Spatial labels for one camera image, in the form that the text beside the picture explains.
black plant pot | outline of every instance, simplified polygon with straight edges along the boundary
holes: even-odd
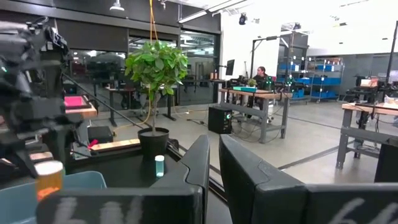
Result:
[[[169,140],[169,130],[155,128],[156,135],[152,135],[152,128],[145,128],[138,131],[138,139],[144,153],[144,159],[154,160],[155,156],[164,155]]]

camera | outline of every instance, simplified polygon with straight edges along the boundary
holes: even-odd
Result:
[[[239,25],[245,25],[248,17],[246,16],[246,13],[242,13],[241,17],[239,18]]]

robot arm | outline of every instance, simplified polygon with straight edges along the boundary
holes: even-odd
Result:
[[[25,27],[0,22],[0,115],[6,132],[0,134],[0,158],[5,158],[36,178],[34,164],[25,147],[25,139],[35,134],[58,132],[79,125],[79,114],[65,114],[62,98],[41,98],[30,89],[24,74],[44,65],[59,66],[62,62],[45,63],[40,49],[50,42],[66,57],[66,42],[43,23],[27,23]],[[58,155],[59,148],[49,148]]]

computer monitor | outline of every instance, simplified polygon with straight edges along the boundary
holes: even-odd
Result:
[[[227,61],[225,75],[233,75],[233,73],[234,73],[234,64],[235,64],[235,60]]]

wooden board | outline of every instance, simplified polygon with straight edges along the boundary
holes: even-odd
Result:
[[[117,147],[125,147],[125,146],[135,146],[139,144],[138,139],[130,139],[125,141],[116,141],[110,143],[96,144],[91,149],[92,150],[103,150],[103,149],[111,149]]]
[[[100,150],[110,150],[112,148],[119,148],[119,147],[132,147],[136,146],[139,144],[138,139],[130,139],[130,140],[124,140],[124,141],[116,141],[116,142],[110,142],[110,143],[103,143],[103,144],[97,144],[92,147],[92,150],[100,151]],[[39,160],[39,159],[46,159],[46,158],[51,158],[52,154],[51,152],[41,152],[41,153],[35,153],[30,155],[30,159],[34,160]]]
[[[224,88],[219,89],[218,91],[223,92],[223,93],[229,92],[229,93],[238,94],[238,95],[253,96],[253,93],[246,92],[246,91],[227,90]],[[254,96],[258,97],[258,98],[268,99],[268,100],[273,100],[273,99],[278,100],[278,99],[280,99],[281,94],[280,93],[270,93],[270,91],[266,91],[266,90],[256,90]],[[293,94],[283,93],[282,98],[286,98],[286,97],[292,98]]]
[[[94,106],[91,105],[91,108],[86,108],[86,109],[75,109],[75,110],[65,110],[66,113],[80,113],[83,118],[92,118],[97,116],[97,110],[94,108]]]
[[[398,105],[393,105],[389,103],[379,103],[376,105],[377,107],[383,107],[382,108],[376,108],[374,110],[375,113],[377,114],[388,114],[388,115],[394,115],[398,116]],[[368,107],[368,106],[356,106],[355,103],[345,103],[341,106],[344,110],[355,110],[355,111],[365,111],[372,113],[373,108]]]

